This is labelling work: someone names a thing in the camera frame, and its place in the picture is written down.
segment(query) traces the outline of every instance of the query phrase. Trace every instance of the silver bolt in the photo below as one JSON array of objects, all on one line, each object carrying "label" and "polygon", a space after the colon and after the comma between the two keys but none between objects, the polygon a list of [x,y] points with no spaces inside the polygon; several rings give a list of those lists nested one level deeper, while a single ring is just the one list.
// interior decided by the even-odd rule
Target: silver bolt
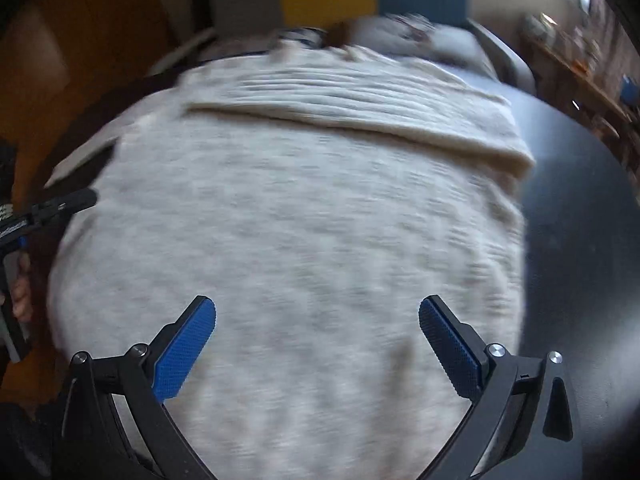
[{"label": "silver bolt", "polygon": [[494,357],[502,357],[505,352],[506,350],[504,349],[504,346],[498,345],[498,343],[489,345],[489,354]]},{"label": "silver bolt", "polygon": [[133,345],[131,347],[131,350],[133,350],[133,352],[138,357],[142,357],[144,354],[146,354],[147,349],[148,349],[148,346],[145,345],[144,343],[138,343],[137,345]]},{"label": "silver bolt", "polygon": [[89,354],[87,352],[78,352],[72,357],[71,360],[75,365],[81,365],[87,360],[88,357],[89,357]]},{"label": "silver bolt", "polygon": [[559,365],[562,362],[562,354],[560,352],[549,352],[549,359],[552,363]]}]

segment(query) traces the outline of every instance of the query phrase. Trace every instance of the black table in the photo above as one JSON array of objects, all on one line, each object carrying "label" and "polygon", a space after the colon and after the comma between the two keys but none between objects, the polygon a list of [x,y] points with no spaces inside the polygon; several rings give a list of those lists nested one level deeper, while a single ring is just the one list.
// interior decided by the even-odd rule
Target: black table
[{"label": "black table", "polygon": [[[613,468],[635,465],[640,443],[640,208],[632,188],[606,147],[569,117],[515,88],[449,70],[511,102],[537,160],[523,190],[526,316],[519,353],[562,353],[580,413],[585,478],[619,478]],[[59,160],[129,105],[172,86],[177,75],[113,91],[78,117],[40,168],[32,197],[43,197],[37,190]],[[110,154],[46,195],[88,185]],[[43,250],[48,265],[54,252]]]}]

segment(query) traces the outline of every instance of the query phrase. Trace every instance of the orange floor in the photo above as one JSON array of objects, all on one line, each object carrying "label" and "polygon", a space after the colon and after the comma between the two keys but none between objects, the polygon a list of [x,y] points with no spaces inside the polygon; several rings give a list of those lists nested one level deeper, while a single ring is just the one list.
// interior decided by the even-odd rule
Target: orange floor
[{"label": "orange floor", "polygon": [[[18,147],[14,203],[68,124],[105,92],[143,76],[174,46],[159,0],[28,0],[0,38],[0,137]],[[36,344],[10,365],[0,401],[56,390],[43,299]]]}]

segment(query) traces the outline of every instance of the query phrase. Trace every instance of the blue textured pad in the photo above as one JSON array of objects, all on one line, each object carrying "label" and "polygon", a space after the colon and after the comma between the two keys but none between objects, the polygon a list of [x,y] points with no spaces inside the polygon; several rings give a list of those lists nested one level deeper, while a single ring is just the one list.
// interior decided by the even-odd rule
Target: blue textured pad
[{"label": "blue textured pad", "polygon": [[152,389],[159,402],[178,394],[215,327],[216,307],[206,298],[156,361]]},{"label": "blue textured pad", "polygon": [[418,312],[420,328],[460,397],[474,402],[482,394],[480,363],[458,332],[429,298]]}]

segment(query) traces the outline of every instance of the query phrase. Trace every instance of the brown curtain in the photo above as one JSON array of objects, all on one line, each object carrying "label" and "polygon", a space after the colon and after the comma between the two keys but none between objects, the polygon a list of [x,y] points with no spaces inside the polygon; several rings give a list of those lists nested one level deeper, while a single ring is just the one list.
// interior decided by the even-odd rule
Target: brown curtain
[{"label": "brown curtain", "polygon": [[624,75],[640,82],[640,55],[605,0],[591,0],[586,37],[602,49],[595,82],[611,98],[620,96]]}]

